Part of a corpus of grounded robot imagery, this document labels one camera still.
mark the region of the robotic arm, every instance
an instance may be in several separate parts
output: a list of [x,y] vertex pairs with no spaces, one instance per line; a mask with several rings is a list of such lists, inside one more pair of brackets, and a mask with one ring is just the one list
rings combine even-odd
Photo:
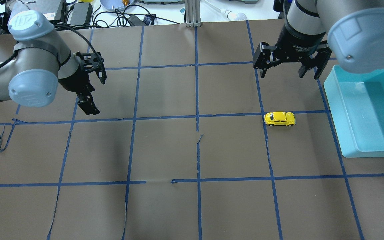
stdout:
[[33,10],[16,14],[9,30],[18,41],[13,56],[0,63],[0,102],[14,100],[25,106],[50,104],[58,83],[75,92],[78,106],[87,114],[99,114],[88,74],[96,72],[105,83],[106,73],[100,53],[72,53],[54,26]]
[[[283,3],[275,0],[274,9],[282,9]],[[294,0],[288,13],[285,7],[283,11],[286,21],[277,43],[261,42],[253,57],[262,78],[270,67],[301,62],[299,77],[316,67],[317,79],[332,50],[348,72],[384,68],[384,0]],[[326,32],[328,42],[321,41]]]

